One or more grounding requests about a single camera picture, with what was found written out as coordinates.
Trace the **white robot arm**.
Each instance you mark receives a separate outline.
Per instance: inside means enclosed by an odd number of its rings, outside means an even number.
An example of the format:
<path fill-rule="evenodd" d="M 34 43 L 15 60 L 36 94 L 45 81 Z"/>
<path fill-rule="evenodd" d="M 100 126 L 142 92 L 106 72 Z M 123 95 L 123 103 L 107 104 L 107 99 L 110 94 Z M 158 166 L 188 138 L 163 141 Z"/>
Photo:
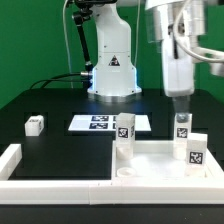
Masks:
<path fill-rule="evenodd" d="M 201 47 L 205 33 L 205 8 L 224 5 L 224 0 L 114 0 L 93 4 L 97 27 L 98 63 L 89 92 L 104 100 L 139 93 L 136 69 L 130 60 L 130 27 L 117 13 L 119 6 L 145 5 L 147 20 L 160 43 L 165 94 L 173 99 L 176 119 L 190 119 L 189 98 L 194 93 L 194 65 L 206 62 L 211 73 L 224 76 L 224 52 Z"/>

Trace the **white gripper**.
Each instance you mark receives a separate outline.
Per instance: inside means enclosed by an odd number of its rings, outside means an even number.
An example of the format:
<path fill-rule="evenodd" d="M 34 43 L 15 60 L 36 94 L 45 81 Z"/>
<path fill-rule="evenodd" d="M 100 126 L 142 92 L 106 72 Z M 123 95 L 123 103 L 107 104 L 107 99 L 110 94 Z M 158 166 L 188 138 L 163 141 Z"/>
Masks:
<path fill-rule="evenodd" d="M 190 97 L 194 92 L 194 65 L 192 59 L 177 44 L 173 35 L 174 19 L 178 7 L 166 6 L 162 16 L 163 40 L 162 71 L 164 91 L 173 98 L 173 106 L 178 122 L 189 120 Z"/>

